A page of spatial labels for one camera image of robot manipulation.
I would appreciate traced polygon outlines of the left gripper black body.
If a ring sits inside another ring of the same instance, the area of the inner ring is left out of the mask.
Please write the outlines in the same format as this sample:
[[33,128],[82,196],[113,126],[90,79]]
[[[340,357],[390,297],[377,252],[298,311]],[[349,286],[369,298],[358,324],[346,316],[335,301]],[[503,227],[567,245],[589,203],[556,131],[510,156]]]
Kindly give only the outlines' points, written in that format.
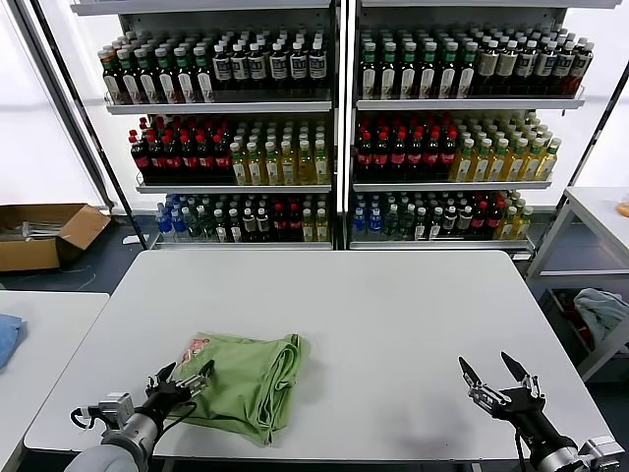
[[147,399],[135,408],[135,412],[151,419],[165,419],[179,405],[191,399],[190,389],[173,381],[161,382],[145,392]]

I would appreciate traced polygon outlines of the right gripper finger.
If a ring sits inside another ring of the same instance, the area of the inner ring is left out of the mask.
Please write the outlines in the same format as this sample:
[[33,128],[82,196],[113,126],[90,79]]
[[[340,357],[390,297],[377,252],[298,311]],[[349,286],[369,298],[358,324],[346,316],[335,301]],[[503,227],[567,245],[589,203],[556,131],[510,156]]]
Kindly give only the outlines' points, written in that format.
[[501,389],[501,394],[510,396],[512,391],[518,390],[520,392],[526,392],[528,396],[534,400],[545,400],[545,394],[541,390],[537,376],[531,375],[520,362],[512,358],[506,352],[501,351],[500,357],[517,384],[514,387]]
[[458,362],[463,379],[468,386],[468,396],[486,413],[494,414],[502,405],[500,394],[484,383],[463,357],[459,356]]

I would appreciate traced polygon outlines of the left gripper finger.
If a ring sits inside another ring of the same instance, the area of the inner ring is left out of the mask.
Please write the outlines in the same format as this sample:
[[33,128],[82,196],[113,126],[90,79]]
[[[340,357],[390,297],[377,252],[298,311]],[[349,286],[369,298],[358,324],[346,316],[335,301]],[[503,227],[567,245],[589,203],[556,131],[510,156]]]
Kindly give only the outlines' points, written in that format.
[[170,381],[175,367],[176,363],[172,362],[161,368],[155,375],[149,376],[145,391],[153,392],[157,390],[160,385],[167,384]]
[[181,387],[186,389],[190,396],[197,396],[208,387],[214,373],[214,360],[207,361],[195,375],[181,381]]

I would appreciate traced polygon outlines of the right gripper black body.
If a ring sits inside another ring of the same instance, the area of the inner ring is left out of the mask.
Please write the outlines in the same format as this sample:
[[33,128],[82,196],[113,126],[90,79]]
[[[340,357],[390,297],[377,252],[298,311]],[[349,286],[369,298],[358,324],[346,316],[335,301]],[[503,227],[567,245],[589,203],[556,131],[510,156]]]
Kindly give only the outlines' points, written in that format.
[[544,399],[533,397],[522,386],[502,389],[500,393],[508,401],[494,410],[493,417],[509,422],[531,451],[556,450],[561,446],[561,435],[543,413]]

